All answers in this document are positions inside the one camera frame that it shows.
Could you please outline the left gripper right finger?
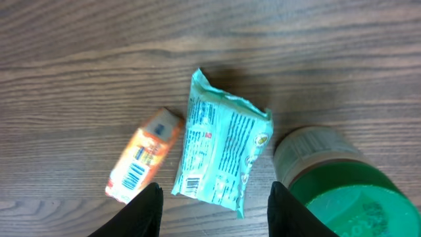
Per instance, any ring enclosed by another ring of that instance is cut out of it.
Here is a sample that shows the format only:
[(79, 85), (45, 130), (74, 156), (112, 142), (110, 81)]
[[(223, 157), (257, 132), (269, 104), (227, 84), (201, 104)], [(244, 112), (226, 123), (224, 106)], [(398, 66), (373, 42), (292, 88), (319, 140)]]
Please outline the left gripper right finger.
[(338, 237), (278, 181), (268, 197), (267, 220), (270, 237)]

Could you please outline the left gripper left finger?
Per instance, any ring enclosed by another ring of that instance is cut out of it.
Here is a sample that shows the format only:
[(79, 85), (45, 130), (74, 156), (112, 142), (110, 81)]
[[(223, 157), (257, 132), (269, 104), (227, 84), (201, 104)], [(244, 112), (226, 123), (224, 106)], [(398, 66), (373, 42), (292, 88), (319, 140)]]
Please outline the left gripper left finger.
[(163, 202), (162, 188), (152, 182), (89, 237), (158, 237)]

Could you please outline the orange snack packet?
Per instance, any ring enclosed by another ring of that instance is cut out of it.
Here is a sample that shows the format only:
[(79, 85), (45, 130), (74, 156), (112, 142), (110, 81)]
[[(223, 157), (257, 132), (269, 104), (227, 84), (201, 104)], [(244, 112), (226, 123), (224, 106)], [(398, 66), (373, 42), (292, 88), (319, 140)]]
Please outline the orange snack packet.
[(183, 127), (183, 118), (165, 108), (146, 120), (112, 169), (105, 194), (121, 203), (131, 202), (151, 183)]

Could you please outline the teal snack packet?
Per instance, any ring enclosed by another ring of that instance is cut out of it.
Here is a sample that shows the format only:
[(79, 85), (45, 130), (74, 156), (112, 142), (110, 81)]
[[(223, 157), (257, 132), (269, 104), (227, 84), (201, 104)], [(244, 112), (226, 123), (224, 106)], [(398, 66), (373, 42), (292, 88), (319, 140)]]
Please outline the teal snack packet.
[(274, 131), (272, 112), (191, 77), (183, 153), (171, 193), (220, 205), (244, 218), (253, 163)]

